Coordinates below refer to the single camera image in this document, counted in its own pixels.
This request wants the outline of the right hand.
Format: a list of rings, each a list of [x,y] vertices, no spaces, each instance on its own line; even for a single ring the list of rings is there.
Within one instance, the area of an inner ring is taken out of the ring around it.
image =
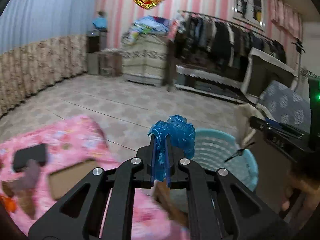
[[[299,195],[290,211],[289,224],[294,229],[300,230],[311,218],[319,204],[319,180],[295,174],[293,171],[288,172],[281,211],[289,209],[295,191],[299,191]]]

